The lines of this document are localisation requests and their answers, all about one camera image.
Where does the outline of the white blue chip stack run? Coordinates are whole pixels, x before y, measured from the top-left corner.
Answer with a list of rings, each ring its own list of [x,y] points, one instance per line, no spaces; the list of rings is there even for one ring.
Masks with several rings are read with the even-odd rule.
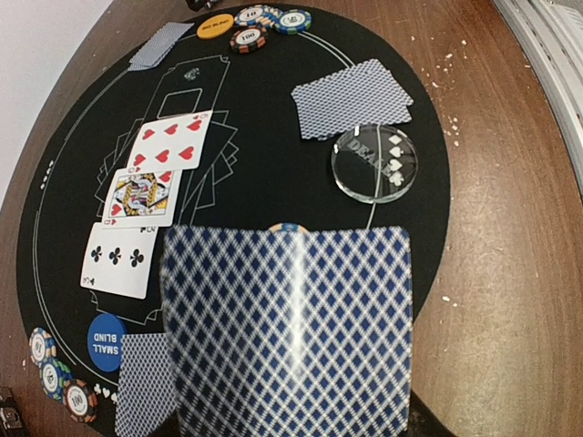
[[[300,224],[291,222],[280,222],[269,227],[271,232],[301,232],[307,233],[308,230]]]

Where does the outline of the clear dealer button disc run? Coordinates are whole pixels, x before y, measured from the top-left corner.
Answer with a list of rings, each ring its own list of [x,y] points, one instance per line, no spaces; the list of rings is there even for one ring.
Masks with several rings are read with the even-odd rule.
[[[338,188],[365,204],[401,198],[418,170],[412,140],[396,127],[378,124],[360,125],[339,136],[331,164]]]

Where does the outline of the playing card deck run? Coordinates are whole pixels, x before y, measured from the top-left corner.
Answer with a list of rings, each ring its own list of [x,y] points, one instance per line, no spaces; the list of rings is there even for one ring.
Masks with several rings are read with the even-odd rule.
[[[412,379],[410,239],[178,225],[160,262],[184,436],[398,436]]]

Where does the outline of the card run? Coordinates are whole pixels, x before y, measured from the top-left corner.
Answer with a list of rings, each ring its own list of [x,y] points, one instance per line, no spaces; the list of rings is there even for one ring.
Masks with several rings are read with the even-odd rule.
[[[303,139],[325,140],[359,125],[412,120],[413,98],[376,58],[298,85],[291,96]]]
[[[176,408],[166,335],[126,334],[121,346],[115,433],[149,436]]]
[[[192,27],[192,23],[166,23],[132,56],[129,64],[156,67]]]

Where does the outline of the queen of hearts card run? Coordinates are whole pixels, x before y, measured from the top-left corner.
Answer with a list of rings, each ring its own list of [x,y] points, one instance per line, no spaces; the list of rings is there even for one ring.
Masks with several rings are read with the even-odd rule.
[[[167,227],[174,221],[181,170],[115,173],[106,195],[101,224],[106,228]]]

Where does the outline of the six of clubs card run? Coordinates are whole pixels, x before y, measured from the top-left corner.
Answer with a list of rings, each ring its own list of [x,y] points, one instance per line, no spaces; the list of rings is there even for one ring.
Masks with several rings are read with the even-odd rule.
[[[80,286],[145,299],[158,231],[152,227],[109,229],[94,223],[83,258]]]

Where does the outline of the orange chip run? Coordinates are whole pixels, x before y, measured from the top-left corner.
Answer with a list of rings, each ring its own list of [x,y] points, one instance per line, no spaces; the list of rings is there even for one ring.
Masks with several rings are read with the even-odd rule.
[[[266,45],[268,32],[261,26],[249,26],[237,31],[230,39],[230,48],[238,54],[250,54]]]

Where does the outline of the blue green chip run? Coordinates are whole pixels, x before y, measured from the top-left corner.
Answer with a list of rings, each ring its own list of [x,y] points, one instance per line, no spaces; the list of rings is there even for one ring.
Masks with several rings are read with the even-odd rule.
[[[275,21],[274,28],[284,35],[295,35],[312,26],[312,15],[305,10],[292,9],[283,12]]]

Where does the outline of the blue ten chips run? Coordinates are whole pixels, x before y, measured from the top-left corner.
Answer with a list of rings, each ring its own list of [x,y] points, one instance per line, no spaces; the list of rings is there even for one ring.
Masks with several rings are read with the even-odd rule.
[[[234,22],[237,26],[261,25],[263,27],[273,27],[275,15],[266,5],[253,5],[241,9],[236,14]]]

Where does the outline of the orange big blind button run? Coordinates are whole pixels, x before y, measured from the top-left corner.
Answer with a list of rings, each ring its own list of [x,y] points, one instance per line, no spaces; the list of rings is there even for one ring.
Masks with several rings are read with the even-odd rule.
[[[234,26],[234,17],[231,14],[219,14],[208,18],[197,28],[197,37],[209,40],[222,36]]]

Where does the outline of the blue small blind button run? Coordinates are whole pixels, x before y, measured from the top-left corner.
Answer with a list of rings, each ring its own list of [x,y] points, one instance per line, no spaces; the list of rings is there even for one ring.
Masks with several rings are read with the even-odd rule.
[[[87,331],[87,349],[95,366],[103,372],[117,371],[121,364],[122,337],[127,330],[113,314],[100,314]]]

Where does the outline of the blue ten chip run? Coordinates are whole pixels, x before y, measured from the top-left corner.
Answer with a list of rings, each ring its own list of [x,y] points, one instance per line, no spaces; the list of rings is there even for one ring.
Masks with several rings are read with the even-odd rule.
[[[29,352],[31,361],[40,367],[42,362],[56,357],[56,342],[45,329],[36,327],[29,337]]]

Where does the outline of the red black triangle marker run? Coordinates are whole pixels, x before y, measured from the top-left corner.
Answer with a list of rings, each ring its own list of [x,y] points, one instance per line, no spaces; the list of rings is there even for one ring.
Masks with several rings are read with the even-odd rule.
[[[186,0],[188,8],[194,12],[198,12],[204,7],[212,8],[215,4],[219,2],[220,0]]]

